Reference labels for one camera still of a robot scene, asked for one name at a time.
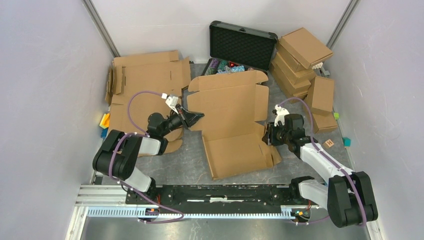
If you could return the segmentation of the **brown cardboard box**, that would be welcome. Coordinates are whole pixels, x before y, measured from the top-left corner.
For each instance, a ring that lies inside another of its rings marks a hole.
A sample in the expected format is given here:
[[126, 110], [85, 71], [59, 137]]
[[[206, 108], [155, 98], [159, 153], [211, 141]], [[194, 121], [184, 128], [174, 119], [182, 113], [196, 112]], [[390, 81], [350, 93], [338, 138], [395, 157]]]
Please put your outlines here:
[[270, 169], [282, 161], [262, 138], [268, 118], [268, 76], [259, 70], [198, 76], [188, 86], [190, 112], [204, 116], [200, 131], [213, 180]]

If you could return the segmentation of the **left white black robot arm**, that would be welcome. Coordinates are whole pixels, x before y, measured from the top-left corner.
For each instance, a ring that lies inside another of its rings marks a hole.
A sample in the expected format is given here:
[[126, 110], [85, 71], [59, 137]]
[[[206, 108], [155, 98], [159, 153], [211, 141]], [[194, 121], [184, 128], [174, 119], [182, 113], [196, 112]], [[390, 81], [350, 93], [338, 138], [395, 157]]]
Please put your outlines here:
[[176, 105], [169, 116], [154, 112], [147, 119], [147, 134], [126, 134], [111, 130], [92, 161], [95, 171], [110, 176], [129, 185], [130, 190], [138, 190], [138, 197], [145, 204], [157, 198], [156, 181], [136, 168], [139, 155], [160, 156], [168, 147], [165, 136], [174, 130], [194, 126], [204, 113], [189, 111]]

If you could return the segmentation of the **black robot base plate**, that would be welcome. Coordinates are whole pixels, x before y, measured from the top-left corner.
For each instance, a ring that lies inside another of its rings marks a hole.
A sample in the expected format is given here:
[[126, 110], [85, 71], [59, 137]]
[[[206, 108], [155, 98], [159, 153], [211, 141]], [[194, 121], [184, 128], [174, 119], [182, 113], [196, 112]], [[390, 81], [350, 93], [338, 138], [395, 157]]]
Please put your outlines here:
[[286, 184], [159, 185], [152, 200], [166, 213], [276, 213], [281, 206], [307, 206]]

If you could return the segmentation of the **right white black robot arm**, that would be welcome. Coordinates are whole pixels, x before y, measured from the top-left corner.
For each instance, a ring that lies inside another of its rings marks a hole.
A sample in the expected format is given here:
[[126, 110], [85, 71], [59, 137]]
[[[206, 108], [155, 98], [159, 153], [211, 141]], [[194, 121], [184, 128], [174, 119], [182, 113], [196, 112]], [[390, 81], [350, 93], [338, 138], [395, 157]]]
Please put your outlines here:
[[281, 111], [274, 115], [275, 120], [266, 125], [263, 142], [274, 147], [286, 145], [324, 180], [320, 183], [311, 176], [294, 178], [289, 199], [295, 204], [306, 200], [318, 204], [338, 228], [376, 221], [379, 212], [369, 175], [342, 165], [315, 138], [306, 135], [302, 115]]

